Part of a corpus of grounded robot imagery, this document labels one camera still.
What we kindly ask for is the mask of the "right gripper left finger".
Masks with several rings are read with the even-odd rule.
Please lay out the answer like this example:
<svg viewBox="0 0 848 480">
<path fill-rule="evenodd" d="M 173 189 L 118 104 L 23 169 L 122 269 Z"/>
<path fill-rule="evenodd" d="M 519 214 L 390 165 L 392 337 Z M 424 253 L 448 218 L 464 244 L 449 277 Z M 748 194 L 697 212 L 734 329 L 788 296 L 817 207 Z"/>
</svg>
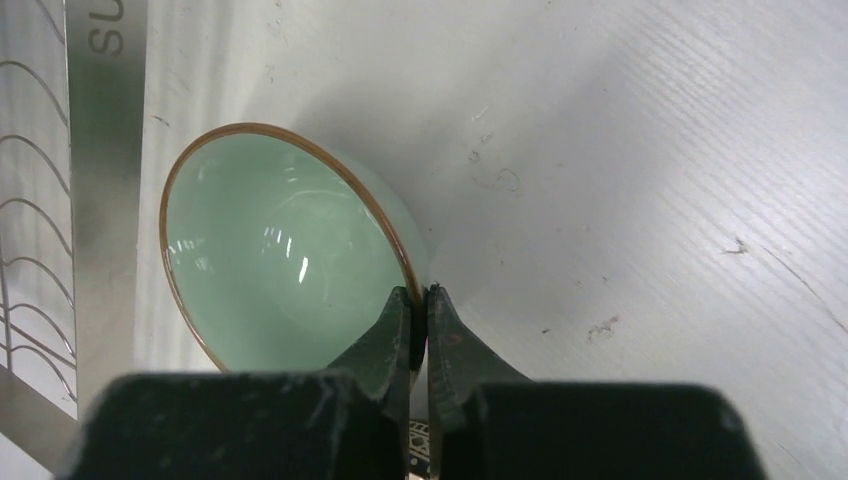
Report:
<svg viewBox="0 0 848 480">
<path fill-rule="evenodd" d="M 86 414 L 60 479 L 404 479 L 412 303 L 314 371 L 129 374 Z"/>
</svg>

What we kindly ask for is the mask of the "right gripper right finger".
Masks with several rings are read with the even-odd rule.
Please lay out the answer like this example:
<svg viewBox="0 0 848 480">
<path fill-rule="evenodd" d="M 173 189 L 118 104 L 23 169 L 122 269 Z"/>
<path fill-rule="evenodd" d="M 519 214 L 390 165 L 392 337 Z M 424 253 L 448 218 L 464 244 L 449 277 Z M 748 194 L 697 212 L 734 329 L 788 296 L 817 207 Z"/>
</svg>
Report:
<svg viewBox="0 0 848 480">
<path fill-rule="evenodd" d="M 693 384 L 536 381 L 427 295 L 435 479 L 762 479 L 745 425 Z"/>
</svg>

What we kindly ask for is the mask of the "mint green bowl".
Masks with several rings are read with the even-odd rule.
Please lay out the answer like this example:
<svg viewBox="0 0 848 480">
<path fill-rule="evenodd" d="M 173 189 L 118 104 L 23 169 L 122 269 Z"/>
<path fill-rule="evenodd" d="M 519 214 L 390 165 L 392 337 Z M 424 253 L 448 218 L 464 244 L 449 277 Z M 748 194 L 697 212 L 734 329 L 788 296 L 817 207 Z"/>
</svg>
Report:
<svg viewBox="0 0 848 480">
<path fill-rule="evenodd" d="M 399 195 L 360 161 L 278 126 L 195 138 L 168 173 L 158 228 L 177 308 L 223 372 L 323 368 L 395 288 L 424 303 L 428 254 Z"/>
</svg>

